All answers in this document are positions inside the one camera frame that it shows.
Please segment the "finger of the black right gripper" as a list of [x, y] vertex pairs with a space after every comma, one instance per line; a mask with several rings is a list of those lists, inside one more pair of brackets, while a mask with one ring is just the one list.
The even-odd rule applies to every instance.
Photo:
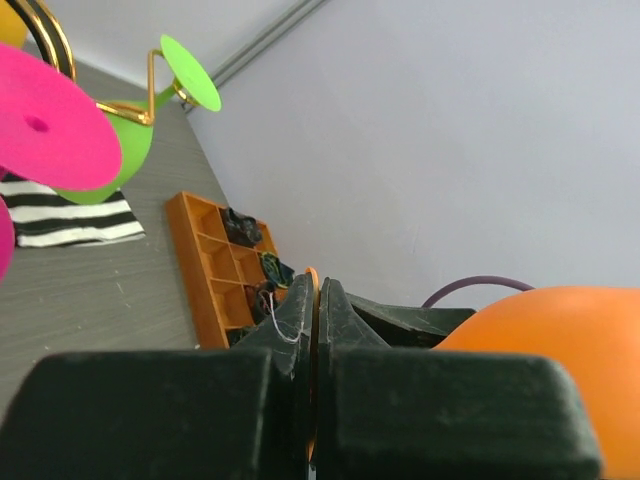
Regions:
[[382, 304], [347, 293], [355, 312], [394, 347], [433, 348], [475, 314], [470, 308], [423, 308]]

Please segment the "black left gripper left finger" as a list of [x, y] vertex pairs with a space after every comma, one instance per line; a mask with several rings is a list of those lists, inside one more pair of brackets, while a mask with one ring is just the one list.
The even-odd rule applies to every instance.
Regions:
[[1, 425], [5, 479], [305, 479], [314, 277], [229, 349], [42, 358]]

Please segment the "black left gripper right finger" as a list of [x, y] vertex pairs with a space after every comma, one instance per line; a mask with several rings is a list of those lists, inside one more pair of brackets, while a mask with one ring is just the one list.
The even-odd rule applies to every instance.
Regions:
[[321, 479], [596, 479], [603, 459], [575, 383], [540, 356], [388, 345], [323, 282]]

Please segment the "orange plastic wine glass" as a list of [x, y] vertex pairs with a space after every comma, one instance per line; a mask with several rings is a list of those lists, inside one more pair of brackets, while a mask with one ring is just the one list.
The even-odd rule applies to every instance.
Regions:
[[596, 479], [639, 475], [639, 292], [532, 289], [476, 312], [438, 351], [540, 356], [576, 385], [603, 459]]

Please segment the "green plastic wine glass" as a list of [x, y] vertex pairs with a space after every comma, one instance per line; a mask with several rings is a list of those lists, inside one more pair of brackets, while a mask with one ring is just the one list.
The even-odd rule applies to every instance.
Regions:
[[[166, 61], [173, 80], [164, 90], [155, 90], [155, 59]], [[147, 99], [142, 102], [99, 102], [121, 147], [122, 161], [118, 175], [104, 187], [77, 191], [58, 189], [56, 193], [76, 204], [98, 204], [127, 183], [142, 167], [150, 151], [157, 110], [173, 97], [192, 106], [213, 112], [222, 107], [220, 94], [199, 61], [181, 43], [162, 35], [160, 47], [147, 55]]]

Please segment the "pink plastic wine glass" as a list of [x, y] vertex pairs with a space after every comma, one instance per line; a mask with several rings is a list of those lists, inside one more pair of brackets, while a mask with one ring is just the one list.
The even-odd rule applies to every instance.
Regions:
[[[122, 153], [111, 123], [74, 81], [16, 47], [1, 47], [1, 180], [10, 173], [51, 188], [86, 191], [118, 175]], [[1, 270], [15, 230], [1, 196]]]

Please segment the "yellow wine glass cluster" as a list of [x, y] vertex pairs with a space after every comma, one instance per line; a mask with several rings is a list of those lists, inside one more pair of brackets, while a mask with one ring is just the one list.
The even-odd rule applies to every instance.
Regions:
[[27, 27], [5, 1], [0, 0], [0, 42], [21, 49], [27, 38]]

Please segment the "gold wine glass rack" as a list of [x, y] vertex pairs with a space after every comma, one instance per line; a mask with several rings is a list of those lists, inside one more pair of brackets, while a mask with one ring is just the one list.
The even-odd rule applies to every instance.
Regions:
[[[70, 80], [76, 79], [76, 65], [70, 43], [59, 21], [42, 1], [3, 1], [1, 19], [12, 25], [23, 25], [36, 41], [42, 60]], [[154, 61], [163, 58], [174, 74], [169, 87], [161, 93], [155, 92]], [[178, 96], [185, 103], [197, 106], [193, 96], [193, 75], [200, 67], [195, 57], [174, 38], [163, 35], [160, 47], [147, 55], [147, 106], [137, 107], [126, 102], [98, 102], [103, 112], [134, 123], [151, 126], [155, 122], [155, 108], [162, 98]]]

